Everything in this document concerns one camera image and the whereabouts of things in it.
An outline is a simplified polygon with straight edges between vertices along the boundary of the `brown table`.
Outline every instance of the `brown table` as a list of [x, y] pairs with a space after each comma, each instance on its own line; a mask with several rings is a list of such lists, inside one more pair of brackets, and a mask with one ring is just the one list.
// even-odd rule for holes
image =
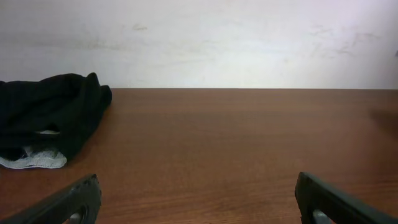
[[300, 223], [301, 170], [398, 216], [398, 91], [113, 90], [66, 167], [0, 169], [0, 218], [95, 173], [97, 223]]

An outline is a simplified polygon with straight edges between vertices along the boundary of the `clothing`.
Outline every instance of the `clothing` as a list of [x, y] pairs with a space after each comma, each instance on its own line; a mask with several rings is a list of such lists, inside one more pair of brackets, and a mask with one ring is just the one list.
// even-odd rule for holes
[[71, 160], [94, 133], [111, 100], [111, 90], [100, 86], [95, 73], [0, 82], [0, 157], [18, 161], [48, 151]]

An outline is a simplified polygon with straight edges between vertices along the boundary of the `wood grain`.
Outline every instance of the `wood grain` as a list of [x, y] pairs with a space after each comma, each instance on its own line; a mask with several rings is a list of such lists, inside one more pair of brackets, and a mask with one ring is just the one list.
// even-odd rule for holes
[[0, 169], [0, 218], [87, 173], [97, 223], [300, 223], [309, 171], [398, 216], [398, 91], [113, 90], [62, 169]]

